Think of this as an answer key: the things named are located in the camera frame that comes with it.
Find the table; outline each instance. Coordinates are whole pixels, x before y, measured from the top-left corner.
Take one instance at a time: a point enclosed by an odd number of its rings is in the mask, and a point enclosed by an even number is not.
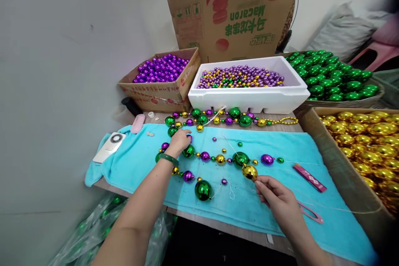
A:
[[[154,118],[149,118],[148,116],[145,118],[145,123],[159,123],[159,124],[164,124],[165,123],[165,118],[170,116],[170,113],[160,113],[157,112],[155,113],[155,117]],[[272,120],[279,120],[283,117],[287,117],[287,116],[292,116],[294,117],[294,114],[288,114],[288,115],[281,115],[281,114],[266,114],[266,113],[257,113],[256,116],[260,117],[260,118],[269,118]],[[217,127],[220,125],[215,125],[212,122],[210,122],[207,126],[210,127]],[[243,128],[240,126],[234,126],[234,129],[241,129],[241,130],[254,130],[254,131],[283,131],[283,132],[303,132],[301,126],[299,124],[296,125],[281,125],[281,124],[276,124],[276,125],[272,125],[272,126],[265,126],[265,127],[258,127],[258,126],[254,126],[252,125],[250,128]],[[108,184],[104,177],[102,177],[98,182],[96,182],[94,184],[97,187],[100,187],[102,189],[114,192],[116,194],[125,196],[125,197],[130,197],[131,194],[116,188],[110,184]],[[213,229],[217,229],[221,232],[224,233],[228,233],[243,239],[246,239],[248,241],[251,242],[255,242],[257,244],[260,244],[262,246],[266,246],[270,249],[274,249],[277,251],[280,251],[282,253],[285,253],[287,255],[290,256],[294,256],[292,248],[290,243],[288,242],[288,239],[286,239],[285,237],[282,236],[277,236],[277,235],[269,235],[266,236],[266,234],[264,233],[259,233],[259,232],[255,232],[255,231],[250,231],[250,230],[246,230],[246,229],[242,229],[230,224],[226,224],[224,222],[220,222],[217,220],[213,220],[213,219],[208,219],[208,218],[204,218],[201,216],[197,216],[197,215],[193,215],[190,213],[186,213],[186,212],[182,212],[176,209],[172,209],[169,208],[167,206],[163,206],[163,209],[169,213],[172,213],[174,215],[180,216],[180,217],[184,217],[186,219],[198,222],[200,224],[204,224],[208,227],[211,227]],[[330,254],[328,252],[326,252],[327,255],[331,258],[332,262],[334,265],[338,265],[338,266],[355,266],[358,265],[355,262],[346,260],[344,258],[338,257],[334,254]]]

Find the styrofoam box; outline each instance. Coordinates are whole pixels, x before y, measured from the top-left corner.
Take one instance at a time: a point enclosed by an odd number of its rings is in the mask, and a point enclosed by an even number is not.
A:
[[[251,87],[228,89],[198,89],[202,72],[215,67],[230,68],[231,66],[248,65],[249,67],[266,68],[284,76],[284,86]],[[292,66],[282,56],[255,59],[235,60],[201,64],[194,82],[188,93],[193,108],[207,110],[238,107],[241,111],[252,113],[289,114],[310,96],[306,83],[296,73]]]

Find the pink stool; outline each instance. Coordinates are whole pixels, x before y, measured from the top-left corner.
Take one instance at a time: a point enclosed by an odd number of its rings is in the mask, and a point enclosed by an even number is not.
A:
[[[374,61],[366,68],[368,71],[376,71],[384,62],[399,56],[399,17],[394,15],[372,36],[372,42],[361,51],[349,64],[353,64],[368,51],[376,53]]]

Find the hand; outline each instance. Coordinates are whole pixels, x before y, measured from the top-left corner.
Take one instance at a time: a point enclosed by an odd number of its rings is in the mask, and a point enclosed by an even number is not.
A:
[[[294,193],[278,180],[260,175],[255,181],[256,193],[271,210],[283,233],[290,240],[310,234]]]
[[[181,152],[190,144],[191,138],[187,136],[187,134],[190,133],[190,130],[179,129],[172,136],[169,147],[165,151],[165,154],[177,158],[181,154]]]

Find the blue towel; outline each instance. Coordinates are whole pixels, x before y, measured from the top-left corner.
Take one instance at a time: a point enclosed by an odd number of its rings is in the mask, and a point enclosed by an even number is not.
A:
[[[145,124],[136,135],[130,133],[130,128],[131,126],[126,126],[119,131],[125,133],[126,138],[116,153],[103,164],[90,163],[85,179],[87,186],[92,186],[104,176],[109,184],[133,193],[154,167],[155,156],[161,144],[170,141],[166,126]],[[148,131],[155,136],[147,136]],[[349,210],[349,208],[328,174],[316,144],[307,133],[211,127],[206,127],[202,133],[198,133],[195,127],[192,127],[192,131],[192,145],[197,152],[207,151],[211,156],[216,156],[225,148],[227,153],[224,156],[230,158],[234,152],[223,138],[223,133],[236,151],[242,151],[250,159],[259,161],[256,168],[260,175],[270,175],[278,179],[295,193],[299,201],[321,215],[324,224],[318,224],[307,216],[304,218],[322,249],[360,264],[373,263],[376,253],[354,215],[336,210]],[[99,148],[109,136],[110,134],[104,136]],[[212,141],[213,137],[217,138],[216,142]],[[237,145],[239,141],[243,143],[241,148]],[[260,162],[262,154],[270,154],[276,159],[282,157],[285,162],[279,164],[275,161],[272,166],[265,166]],[[254,183],[242,175],[240,168],[229,163],[219,166],[211,160],[203,162],[196,157],[180,156],[179,162],[181,172],[190,170],[196,177],[207,180],[213,188],[215,197],[202,202],[194,193],[196,180],[187,183],[179,176],[173,176],[170,179],[165,205],[244,229],[283,236],[270,210],[260,203]],[[294,162],[299,163],[325,185],[327,191],[319,193],[303,179],[292,168]],[[222,178],[231,183],[234,196],[230,194],[229,184],[226,186],[221,184]]]

